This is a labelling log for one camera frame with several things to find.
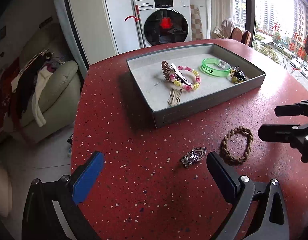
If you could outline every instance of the white curtain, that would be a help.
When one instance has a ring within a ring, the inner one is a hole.
[[[216,26],[220,26],[225,18],[232,18],[233,0],[206,0],[207,35],[210,39],[211,32]]]

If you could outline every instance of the green wristband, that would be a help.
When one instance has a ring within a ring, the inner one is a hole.
[[[207,58],[203,60],[201,70],[212,76],[226,77],[230,73],[231,66],[218,58]]]

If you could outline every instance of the washing machine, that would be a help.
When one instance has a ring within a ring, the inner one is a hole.
[[[190,0],[134,0],[144,47],[192,40]]]

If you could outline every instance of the sofa armrest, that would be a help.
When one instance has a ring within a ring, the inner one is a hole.
[[[65,90],[78,70],[77,63],[73,60],[62,64],[49,78],[38,101],[39,108],[44,113],[50,108]]]

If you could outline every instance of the cushion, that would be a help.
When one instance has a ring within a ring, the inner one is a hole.
[[[60,25],[54,23],[38,30],[25,44],[19,56],[19,67],[23,68],[29,60],[45,49],[53,53],[52,57],[61,57],[63,61],[73,59]]]

